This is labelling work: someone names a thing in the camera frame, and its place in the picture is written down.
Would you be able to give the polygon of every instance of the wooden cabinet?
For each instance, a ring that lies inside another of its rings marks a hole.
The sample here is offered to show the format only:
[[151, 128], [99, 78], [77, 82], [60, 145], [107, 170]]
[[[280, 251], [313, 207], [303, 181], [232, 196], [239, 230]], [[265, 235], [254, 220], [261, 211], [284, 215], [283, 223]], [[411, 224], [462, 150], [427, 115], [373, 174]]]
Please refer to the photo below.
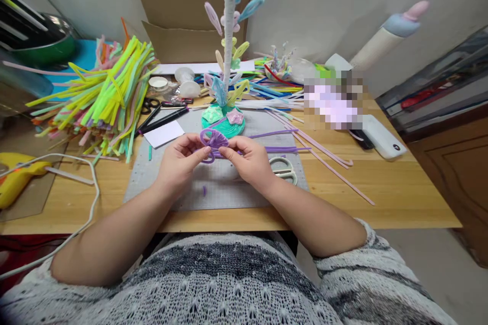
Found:
[[488, 268], [488, 117], [408, 146], [463, 224], [462, 241]]

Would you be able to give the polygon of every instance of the person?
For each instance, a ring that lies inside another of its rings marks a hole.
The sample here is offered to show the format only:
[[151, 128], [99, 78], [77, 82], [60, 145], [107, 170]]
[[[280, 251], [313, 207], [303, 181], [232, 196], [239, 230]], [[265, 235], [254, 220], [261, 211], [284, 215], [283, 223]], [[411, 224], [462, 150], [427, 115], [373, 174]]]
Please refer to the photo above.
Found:
[[386, 240], [277, 177], [265, 148], [247, 137], [230, 139], [219, 152], [314, 257], [320, 285], [300, 270], [276, 232], [168, 234], [122, 280], [209, 152], [197, 134], [176, 139], [149, 189], [2, 297], [7, 322], [454, 324]]

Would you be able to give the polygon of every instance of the pipe cleaner tree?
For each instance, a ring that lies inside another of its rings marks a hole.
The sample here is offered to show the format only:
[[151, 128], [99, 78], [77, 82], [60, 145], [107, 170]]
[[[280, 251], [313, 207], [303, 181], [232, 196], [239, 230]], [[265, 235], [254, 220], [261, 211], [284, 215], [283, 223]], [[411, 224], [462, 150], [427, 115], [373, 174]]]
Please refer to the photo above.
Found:
[[220, 36], [224, 26], [224, 58], [219, 50], [215, 51], [217, 63], [221, 71], [218, 75], [205, 74], [204, 84], [210, 95], [217, 101], [215, 105], [208, 107], [202, 114], [202, 127], [219, 130], [225, 137], [232, 138], [242, 133], [246, 124], [242, 111], [235, 106], [235, 103], [242, 100], [242, 95], [248, 93], [250, 85], [248, 80], [241, 80], [242, 73], [237, 72], [232, 79], [231, 69], [240, 68], [240, 57], [249, 47], [249, 42], [244, 42], [235, 47], [237, 39], [233, 33], [239, 31], [239, 23], [249, 18], [264, 3], [264, 0], [251, 0], [244, 8], [242, 14], [235, 10], [235, 5], [241, 0], [224, 0], [224, 15], [219, 18], [210, 3], [205, 3], [210, 22], [213, 24]]

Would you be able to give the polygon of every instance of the floor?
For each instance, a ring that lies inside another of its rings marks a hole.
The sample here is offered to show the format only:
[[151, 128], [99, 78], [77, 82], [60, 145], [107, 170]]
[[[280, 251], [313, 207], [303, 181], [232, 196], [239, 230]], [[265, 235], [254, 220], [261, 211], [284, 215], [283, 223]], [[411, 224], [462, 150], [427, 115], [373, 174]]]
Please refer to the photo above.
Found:
[[[397, 250], [436, 302], [458, 324], [485, 325], [488, 270], [480, 268], [449, 230], [378, 230]], [[314, 282], [312, 257], [299, 244], [297, 259]]]

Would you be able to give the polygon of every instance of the white scissors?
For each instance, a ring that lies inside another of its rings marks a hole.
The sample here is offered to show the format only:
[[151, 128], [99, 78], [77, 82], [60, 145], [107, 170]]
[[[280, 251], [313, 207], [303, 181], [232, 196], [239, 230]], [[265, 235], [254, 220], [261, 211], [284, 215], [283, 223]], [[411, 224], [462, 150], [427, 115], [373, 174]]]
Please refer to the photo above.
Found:
[[[281, 161], [282, 163], [284, 163], [285, 167], [279, 168], [279, 169], [273, 168], [272, 164], [277, 162], [277, 161]], [[269, 164], [271, 165], [271, 170], [273, 170], [273, 173], [277, 177], [280, 177], [282, 179], [291, 178], [292, 184], [296, 185], [296, 183], [297, 183], [296, 173], [293, 170], [293, 165], [291, 164], [290, 160], [288, 160], [287, 158], [281, 157], [281, 156], [276, 156], [276, 157], [272, 157], [269, 160]]]

